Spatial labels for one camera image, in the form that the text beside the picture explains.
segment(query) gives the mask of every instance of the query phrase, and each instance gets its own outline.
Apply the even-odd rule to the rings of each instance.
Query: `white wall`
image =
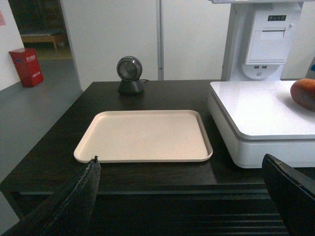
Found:
[[[3,90],[20,81],[9,51],[24,45],[7,0],[0,0],[0,11],[6,23],[0,26],[0,90]]]
[[[124,56],[138,58],[142,79],[158,79],[156,0],[61,0],[81,87],[120,81]]]

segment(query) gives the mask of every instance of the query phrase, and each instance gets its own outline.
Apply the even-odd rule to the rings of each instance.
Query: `plastic tray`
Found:
[[[95,116],[74,151],[77,161],[197,162],[213,149],[200,114],[189,110],[114,111]]]

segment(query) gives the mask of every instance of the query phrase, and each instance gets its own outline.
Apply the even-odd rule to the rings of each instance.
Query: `red cabinet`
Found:
[[[24,87],[35,87],[44,80],[34,48],[9,52]]]

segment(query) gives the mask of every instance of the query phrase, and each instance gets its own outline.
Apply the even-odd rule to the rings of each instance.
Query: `white scale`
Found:
[[[232,3],[222,82],[210,83],[208,106],[234,163],[261,168],[268,153],[315,167],[315,113],[291,98],[295,81],[280,81],[303,1],[212,2]]]
[[[315,166],[315,113],[292,100],[293,83],[210,83],[209,109],[237,166],[261,168],[267,153],[292,167]]]

